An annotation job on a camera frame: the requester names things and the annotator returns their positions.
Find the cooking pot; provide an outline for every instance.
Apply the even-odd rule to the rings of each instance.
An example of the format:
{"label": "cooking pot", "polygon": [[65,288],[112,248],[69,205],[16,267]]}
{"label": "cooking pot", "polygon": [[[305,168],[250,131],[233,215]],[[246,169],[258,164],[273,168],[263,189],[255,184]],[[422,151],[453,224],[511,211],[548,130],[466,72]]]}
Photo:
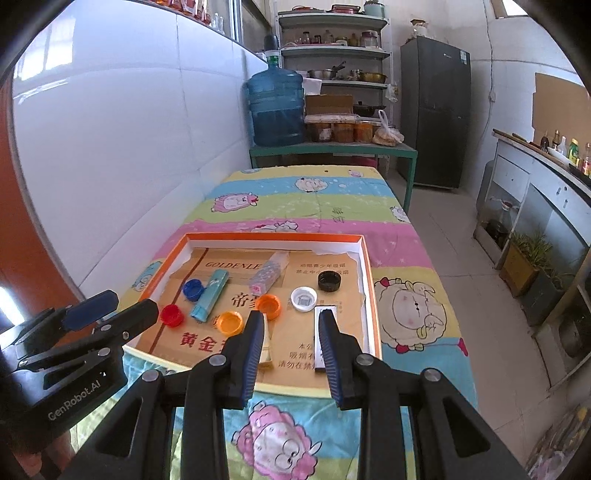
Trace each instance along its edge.
{"label": "cooking pot", "polygon": [[383,110],[384,108],[383,105],[371,106],[359,102],[357,105],[353,105],[353,113],[359,116],[373,116],[376,110]]}
{"label": "cooking pot", "polygon": [[563,315],[564,320],[558,327],[560,343],[566,354],[577,358],[589,352],[591,348],[591,328],[589,311],[572,305]]}
{"label": "cooking pot", "polygon": [[378,72],[361,72],[359,78],[362,82],[386,83],[386,75]]}
{"label": "cooking pot", "polygon": [[325,70],[308,70],[308,75],[311,79],[319,79],[319,80],[334,80],[336,77],[336,73],[339,70],[345,68],[345,61],[343,61],[340,65],[336,67],[332,67],[331,69]]}

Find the plastic packet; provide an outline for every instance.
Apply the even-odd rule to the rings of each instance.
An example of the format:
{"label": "plastic packet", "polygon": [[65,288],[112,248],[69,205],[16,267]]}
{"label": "plastic packet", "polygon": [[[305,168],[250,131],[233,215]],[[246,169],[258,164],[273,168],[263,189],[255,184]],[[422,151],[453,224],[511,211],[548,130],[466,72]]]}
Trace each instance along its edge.
{"label": "plastic packet", "polygon": [[267,293],[290,261],[289,252],[275,252],[261,269],[248,281],[248,288],[253,295],[260,297]]}
{"label": "plastic packet", "polygon": [[389,147],[395,147],[396,145],[404,142],[404,135],[400,133],[398,129],[388,126],[388,117],[386,116],[386,112],[380,110],[378,115],[382,121],[382,126],[376,130],[372,141],[378,145],[387,145]]}

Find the orange bottle cap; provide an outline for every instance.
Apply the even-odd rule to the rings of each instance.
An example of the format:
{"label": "orange bottle cap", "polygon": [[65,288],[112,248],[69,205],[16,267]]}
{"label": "orange bottle cap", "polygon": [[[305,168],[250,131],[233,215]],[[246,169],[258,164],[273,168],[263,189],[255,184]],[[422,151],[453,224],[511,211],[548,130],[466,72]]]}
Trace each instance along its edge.
{"label": "orange bottle cap", "polygon": [[267,293],[257,298],[255,308],[267,314],[267,320],[275,320],[281,313],[281,302],[276,296]]}
{"label": "orange bottle cap", "polygon": [[238,335],[244,330],[244,320],[238,312],[224,312],[216,321],[217,329],[225,336]]}

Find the red bottle cap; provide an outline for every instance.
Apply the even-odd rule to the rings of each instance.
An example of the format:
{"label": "red bottle cap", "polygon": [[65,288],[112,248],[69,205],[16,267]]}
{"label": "red bottle cap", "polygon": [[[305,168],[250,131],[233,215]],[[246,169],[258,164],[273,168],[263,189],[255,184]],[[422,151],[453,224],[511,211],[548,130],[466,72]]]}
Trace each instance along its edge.
{"label": "red bottle cap", "polygon": [[184,320],[184,314],[180,308],[171,303],[160,312],[160,320],[168,327],[178,327]]}

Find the white tiled wall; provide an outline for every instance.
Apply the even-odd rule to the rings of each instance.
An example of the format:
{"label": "white tiled wall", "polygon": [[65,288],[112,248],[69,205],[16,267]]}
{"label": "white tiled wall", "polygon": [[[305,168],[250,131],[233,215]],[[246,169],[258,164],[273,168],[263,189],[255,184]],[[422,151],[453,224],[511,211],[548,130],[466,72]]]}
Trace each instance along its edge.
{"label": "white tiled wall", "polygon": [[187,18],[75,0],[15,69],[28,192],[72,280],[122,293],[184,217],[248,168],[241,89],[267,68]]}

